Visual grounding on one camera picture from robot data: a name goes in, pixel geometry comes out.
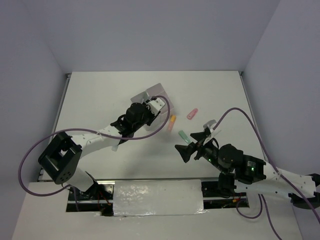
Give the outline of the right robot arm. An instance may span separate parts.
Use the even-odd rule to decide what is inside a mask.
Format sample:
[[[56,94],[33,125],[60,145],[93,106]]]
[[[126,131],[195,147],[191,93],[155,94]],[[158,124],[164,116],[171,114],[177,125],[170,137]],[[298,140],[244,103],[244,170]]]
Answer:
[[[215,138],[209,140],[208,131],[191,133],[195,141],[188,145],[176,144],[185,163],[190,159],[205,159],[220,174],[218,192],[226,197],[240,193],[257,193],[290,200],[297,208],[310,209],[320,206],[320,176],[317,173],[300,175],[286,170],[275,170],[265,160],[246,155],[233,145],[219,146]]]

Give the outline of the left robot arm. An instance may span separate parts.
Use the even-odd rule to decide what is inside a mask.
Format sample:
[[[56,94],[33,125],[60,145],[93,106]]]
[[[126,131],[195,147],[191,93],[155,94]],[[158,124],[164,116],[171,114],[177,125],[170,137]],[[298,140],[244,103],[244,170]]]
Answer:
[[[151,125],[166,104],[159,98],[144,103],[132,103],[115,122],[97,133],[68,135],[58,133],[38,158],[39,164],[55,184],[67,183],[79,189],[91,200],[97,196],[98,183],[78,163],[95,151],[115,147],[134,137],[144,125]]]

